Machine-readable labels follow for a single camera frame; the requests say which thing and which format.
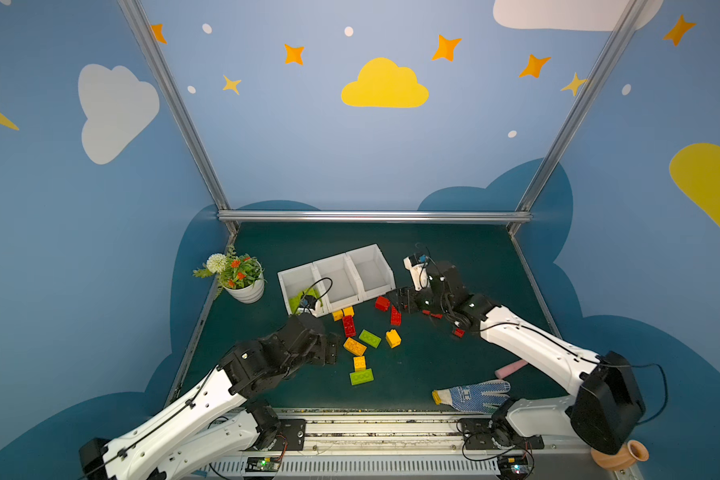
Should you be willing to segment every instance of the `green leaves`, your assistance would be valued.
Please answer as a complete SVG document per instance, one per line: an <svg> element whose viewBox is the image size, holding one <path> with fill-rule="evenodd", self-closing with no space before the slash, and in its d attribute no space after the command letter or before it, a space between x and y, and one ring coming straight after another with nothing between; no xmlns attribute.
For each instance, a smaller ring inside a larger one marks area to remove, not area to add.
<svg viewBox="0 0 720 480"><path fill-rule="evenodd" d="M250 255L238 256L235 254L234 245L229 245L226 251L227 267L216 274L216 279L219 282L219 289L216 292L216 297L219 296L223 287L232 290L238 290L246 288L256 282L261 275L264 273L259 261ZM194 270L192 274L199 278L207 278L213 274L206 268L206 265L202 265L203 268Z"/></svg>

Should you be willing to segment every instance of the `red lego brick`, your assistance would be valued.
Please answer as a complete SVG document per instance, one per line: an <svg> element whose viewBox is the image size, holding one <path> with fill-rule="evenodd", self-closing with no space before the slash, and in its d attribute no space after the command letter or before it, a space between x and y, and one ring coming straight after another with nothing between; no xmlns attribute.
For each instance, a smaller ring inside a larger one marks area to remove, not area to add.
<svg viewBox="0 0 720 480"><path fill-rule="evenodd" d="M386 298L384 296L380 296L376 299L376 308L381 310L382 312L386 312L389 310L389 298Z"/></svg>
<svg viewBox="0 0 720 480"><path fill-rule="evenodd" d="M352 320L352 316L347 315L344 318L342 318L342 322L344 323L344 334L349 338L350 336L355 336L357 332L355 332L355 321Z"/></svg>
<svg viewBox="0 0 720 480"><path fill-rule="evenodd" d="M392 308L392 319L389 321L391 324L400 326L400 322L402 321L403 315L398 312L398 309Z"/></svg>

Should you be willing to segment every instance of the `green lego brick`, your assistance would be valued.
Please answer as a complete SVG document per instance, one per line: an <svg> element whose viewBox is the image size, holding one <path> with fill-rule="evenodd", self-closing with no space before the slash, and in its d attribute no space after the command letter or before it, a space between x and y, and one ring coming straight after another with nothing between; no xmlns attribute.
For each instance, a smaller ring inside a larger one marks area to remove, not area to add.
<svg viewBox="0 0 720 480"><path fill-rule="evenodd" d="M352 372L349 374L349 381L353 385L360 385L361 383L367 383L373 381L373 370L360 370L359 372Z"/></svg>
<svg viewBox="0 0 720 480"><path fill-rule="evenodd" d="M364 330L364 331L360 334L360 340L366 342L367 344L369 344L369 345L372 346L373 348L378 348L378 344L382 342L382 339L380 339L379 337L377 337L377 336L374 335L373 333L370 333L370 332L367 331L367 330Z"/></svg>

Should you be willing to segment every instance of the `potted plant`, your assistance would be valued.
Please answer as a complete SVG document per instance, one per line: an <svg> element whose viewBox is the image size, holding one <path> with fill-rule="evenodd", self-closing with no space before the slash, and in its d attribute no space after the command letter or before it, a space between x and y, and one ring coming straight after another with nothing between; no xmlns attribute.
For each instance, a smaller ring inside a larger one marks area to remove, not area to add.
<svg viewBox="0 0 720 480"><path fill-rule="evenodd" d="M243 303L253 303L264 294L264 269L259 261L250 255L236 255L235 247L229 245L225 254L213 254L202 268L192 272L199 278L216 275L219 297L222 288Z"/></svg>

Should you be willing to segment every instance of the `white cloud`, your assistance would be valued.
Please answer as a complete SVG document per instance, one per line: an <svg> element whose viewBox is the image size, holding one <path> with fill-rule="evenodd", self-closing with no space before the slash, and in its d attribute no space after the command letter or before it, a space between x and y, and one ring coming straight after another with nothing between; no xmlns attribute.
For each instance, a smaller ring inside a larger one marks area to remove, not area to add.
<svg viewBox="0 0 720 480"><path fill-rule="evenodd" d="M637 27L651 21L664 0L648 0ZM496 0L494 19L509 28L610 32L629 0Z"/></svg>
<svg viewBox="0 0 720 480"><path fill-rule="evenodd" d="M99 165L114 160L160 110L157 90L122 66L109 70L86 65L77 79L77 93L88 118L83 149Z"/></svg>

